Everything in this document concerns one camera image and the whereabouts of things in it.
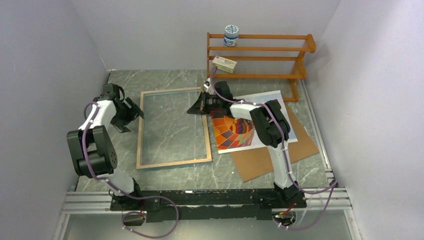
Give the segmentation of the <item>brown cardboard backing board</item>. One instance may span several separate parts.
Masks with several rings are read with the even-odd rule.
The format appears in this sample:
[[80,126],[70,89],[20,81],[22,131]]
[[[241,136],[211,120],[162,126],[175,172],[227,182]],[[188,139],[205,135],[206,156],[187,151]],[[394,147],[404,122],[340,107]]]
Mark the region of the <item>brown cardboard backing board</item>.
[[[294,111],[288,104],[285,105],[288,118],[291,122],[292,131],[297,137],[296,142],[288,144],[288,155],[291,163],[296,163],[307,157],[319,153],[319,149],[309,136],[304,126],[295,116]],[[277,163],[283,167],[283,175],[287,175],[286,161],[282,148],[265,146],[254,149],[234,151],[230,156],[243,182],[250,181],[274,170],[273,158],[277,158]]]

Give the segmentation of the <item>hot air balloon photo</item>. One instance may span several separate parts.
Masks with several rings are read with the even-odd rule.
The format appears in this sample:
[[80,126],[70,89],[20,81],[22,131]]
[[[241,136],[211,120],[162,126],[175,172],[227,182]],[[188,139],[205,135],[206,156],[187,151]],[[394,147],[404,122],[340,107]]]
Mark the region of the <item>hot air balloon photo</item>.
[[[298,141],[280,90],[240,95],[237,98],[254,103],[278,100],[281,105],[281,112],[290,126],[288,142],[295,143]],[[260,141],[252,121],[231,118],[223,115],[221,111],[212,111],[210,117],[219,154],[265,147]]]

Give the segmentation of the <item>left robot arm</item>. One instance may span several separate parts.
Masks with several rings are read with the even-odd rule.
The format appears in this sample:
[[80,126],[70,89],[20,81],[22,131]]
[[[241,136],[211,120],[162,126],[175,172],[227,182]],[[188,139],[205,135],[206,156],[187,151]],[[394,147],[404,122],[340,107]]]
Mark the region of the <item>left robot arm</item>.
[[117,84],[103,85],[100,96],[88,105],[84,123],[69,131],[66,140],[74,170],[78,176],[86,176],[105,184],[112,193],[112,202],[124,209],[140,209],[144,202],[137,182],[118,168],[118,155],[108,133],[114,126],[120,133],[127,133],[127,125],[144,113]]

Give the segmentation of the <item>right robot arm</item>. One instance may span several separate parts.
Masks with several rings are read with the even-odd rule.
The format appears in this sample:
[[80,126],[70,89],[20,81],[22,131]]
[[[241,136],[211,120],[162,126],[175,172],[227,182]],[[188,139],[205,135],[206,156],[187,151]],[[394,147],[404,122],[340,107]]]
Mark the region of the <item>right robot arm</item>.
[[267,102],[252,102],[234,98],[226,81],[212,83],[208,80],[203,88],[186,112],[191,115],[223,114],[251,124],[271,159],[276,204],[286,208],[296,197],[303,197],[304,191],[296,181],[290,163],[288,141],[291,126],[279,101],[271,99]]

